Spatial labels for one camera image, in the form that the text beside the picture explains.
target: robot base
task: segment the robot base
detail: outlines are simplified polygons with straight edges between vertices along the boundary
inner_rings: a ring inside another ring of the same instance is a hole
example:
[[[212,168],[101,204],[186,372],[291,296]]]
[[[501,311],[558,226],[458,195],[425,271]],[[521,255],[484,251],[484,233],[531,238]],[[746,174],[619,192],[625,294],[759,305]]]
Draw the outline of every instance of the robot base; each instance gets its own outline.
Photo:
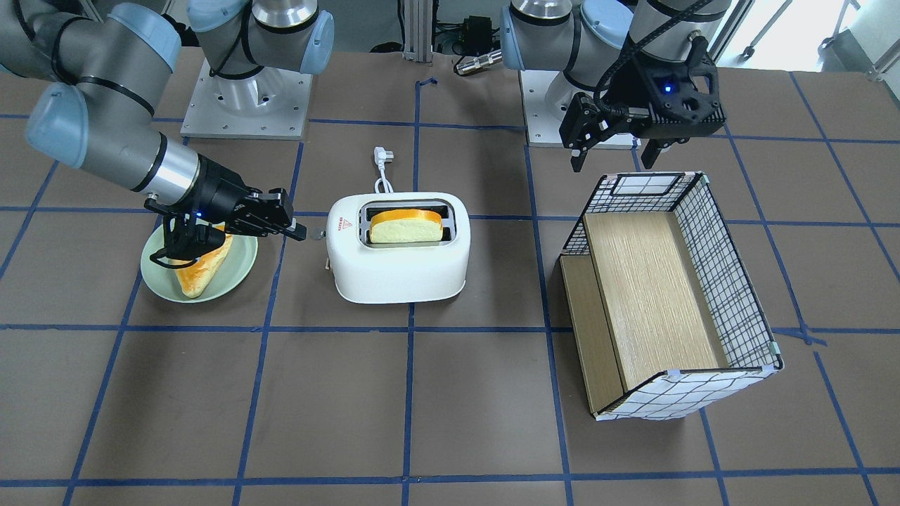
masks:
[[[528,145],[546,148],[561,148],[560,123],[563,122],[564,111],[557,117],[552,104],[547,99],[547,91],[559,72],[555,70],[522,70],[519,72],[519,84],[522,86],[522,102],[525,107],[525,120],[528,125]],[[560,97],[568,104],[571,96]],[[635,138],[630,133],[620,133],[606,142],[600,142],[594,149],[631,149]]]
[[[267,70],[280,74],[283,89],[265,104],[265,110],[240,113],[219,104],[220,87],[210,77],[209,63],[204,61],[184,114],[181,134],[205,139],[302,139],[312,76],[280,68]]]

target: white power cord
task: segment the white power cord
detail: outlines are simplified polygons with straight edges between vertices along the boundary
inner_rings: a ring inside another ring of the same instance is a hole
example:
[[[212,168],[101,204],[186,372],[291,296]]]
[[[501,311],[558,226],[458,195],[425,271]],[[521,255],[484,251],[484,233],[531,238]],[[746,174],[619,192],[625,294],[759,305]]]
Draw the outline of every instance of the white power cord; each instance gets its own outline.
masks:
[[[393,186],[391,186],[391,182],[388,181],[388,177],[384,175],[384,165],[387,162],[393,160],[393,151],[388,151],[381,146],[375,148],[375,165],[378,166],[378,173],[382,176],[375,180],[375,192],[377,194],[385,193],[392,194]]]

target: rectangular storage box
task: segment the rectangular storage box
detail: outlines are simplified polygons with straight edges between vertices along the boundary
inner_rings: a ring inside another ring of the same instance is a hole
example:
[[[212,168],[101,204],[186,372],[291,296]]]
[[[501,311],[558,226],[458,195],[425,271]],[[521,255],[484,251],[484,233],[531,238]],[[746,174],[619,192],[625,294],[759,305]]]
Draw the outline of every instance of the rectangular storage box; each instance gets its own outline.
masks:
[[[560,263],[597,420],[681,418],[784,365],[703,173],[603,176]]]

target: white toaster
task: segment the white toaster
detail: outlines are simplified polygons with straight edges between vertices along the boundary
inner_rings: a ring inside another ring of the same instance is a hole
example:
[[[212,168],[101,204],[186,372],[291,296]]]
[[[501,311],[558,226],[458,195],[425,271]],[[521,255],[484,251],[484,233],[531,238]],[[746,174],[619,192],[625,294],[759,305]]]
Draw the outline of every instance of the white toaster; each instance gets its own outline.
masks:
[[[441,215],[437,242],[372,244],[378,212],[426,209]],[[459,294],[465,285],[472,231],[469,213],[453,195],[432,192],[351,195],[328,212],[325,229],[335,286],[352,303],[420,303]]]

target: gray floor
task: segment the gray floor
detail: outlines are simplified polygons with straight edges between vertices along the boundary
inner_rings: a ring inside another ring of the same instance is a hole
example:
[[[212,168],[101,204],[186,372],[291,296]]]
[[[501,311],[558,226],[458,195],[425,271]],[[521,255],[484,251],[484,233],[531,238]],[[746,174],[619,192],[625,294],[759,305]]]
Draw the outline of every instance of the gray floor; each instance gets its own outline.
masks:
[[[202,55],[156,123],[177,135]],[[704,170],[787,368],[684,420],[588,414],[557,256],[633,151],[526,145],[517,75],[338,53],[309,135],[190,140],[324,222],[398,190],[472,214],[468,283],[438,303],[343,301],[323,241],[263,239],[209,303],[138,276],[138,195],[23,141],[45,86],[0,77],[0,504],[897,504],[900,112],[857,74],[722,70],[728,127],[663,155]],[[435,77],[437,83],[426,83]]]

